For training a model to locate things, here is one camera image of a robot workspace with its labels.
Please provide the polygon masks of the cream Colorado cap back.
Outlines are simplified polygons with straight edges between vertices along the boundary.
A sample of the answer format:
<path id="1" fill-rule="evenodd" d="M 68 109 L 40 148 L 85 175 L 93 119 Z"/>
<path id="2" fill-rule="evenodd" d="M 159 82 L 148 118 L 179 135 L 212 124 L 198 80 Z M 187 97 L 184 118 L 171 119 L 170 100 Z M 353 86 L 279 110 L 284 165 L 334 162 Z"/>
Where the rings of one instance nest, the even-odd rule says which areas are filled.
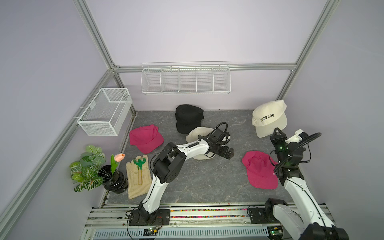
<path id="1" fill-rule="evenodd" d="M 224 136 L 230 135 L 227 132 L 228 128 L 221 130 L 219 126 L 216 126 L 214 129 L 206 127 L 197 127 L 192 130 L 186 137 L 188 146 L 185 148 L 187 160 L 208 160 L 212 159 L 218 155 L 209 152 L 209 137 L 215 137 L 219 141 L 222 141 Z"/>

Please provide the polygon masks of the black cap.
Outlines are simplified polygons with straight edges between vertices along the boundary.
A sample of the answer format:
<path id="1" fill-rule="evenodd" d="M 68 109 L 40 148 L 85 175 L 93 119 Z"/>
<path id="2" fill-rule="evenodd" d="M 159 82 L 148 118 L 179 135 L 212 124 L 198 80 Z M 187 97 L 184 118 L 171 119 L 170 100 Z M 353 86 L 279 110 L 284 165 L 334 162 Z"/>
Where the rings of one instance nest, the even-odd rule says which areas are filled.
<path id="1" fill-rule="evenodd" d="M 192 130 L 201 126 L 204 119 L 204 110 L 192 105 L 179 105 L 175 111 L 177 131 L 180 134 L 189 134 Z"/>

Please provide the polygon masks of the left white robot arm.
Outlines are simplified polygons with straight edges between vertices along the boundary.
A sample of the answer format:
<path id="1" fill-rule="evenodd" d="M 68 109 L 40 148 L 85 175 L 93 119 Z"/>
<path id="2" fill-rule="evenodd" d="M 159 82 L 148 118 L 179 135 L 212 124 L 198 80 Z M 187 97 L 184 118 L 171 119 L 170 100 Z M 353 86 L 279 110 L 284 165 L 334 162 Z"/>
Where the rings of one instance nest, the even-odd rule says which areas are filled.
<path id="1" fill-rule="evenodd" d="M 160 201 L 168 184 L 176 179 L 186 160 L 207 153 L 214 153 L 225 159 L 231 159 L 234 156 L 234 150 L 226 146 L 230 139 L 231 137 L 227 133 L 220 137 L 204 136 L 184 145 L 168 143 L 154 160 L 152 183 L 149 192 L 138 208 L 140 217 L 145 221 L 156 217 Z"/>

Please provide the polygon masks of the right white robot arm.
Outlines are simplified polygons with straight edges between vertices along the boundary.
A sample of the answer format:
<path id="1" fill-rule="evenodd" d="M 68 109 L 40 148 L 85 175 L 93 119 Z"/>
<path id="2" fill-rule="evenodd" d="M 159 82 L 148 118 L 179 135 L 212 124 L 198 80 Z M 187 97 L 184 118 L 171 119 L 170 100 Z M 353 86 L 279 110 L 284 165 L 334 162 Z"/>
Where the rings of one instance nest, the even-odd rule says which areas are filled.
<path id="1" fill-rule="evenodd" d="M 275 148 L 278 162 L 274 175 L 290 194 L 298 212 L 280 199 L 268 199 L 266 213 L 279 221 L 294 240 L 347 240 L 347 232 L 338 228 L 324 213 L 312 195 L 299 165 L 303 160 L 305 146 L 319 138 L 321 133 L 308 135 L 299 129 L 292 137 L 275 128 L 270 140 Z"/>

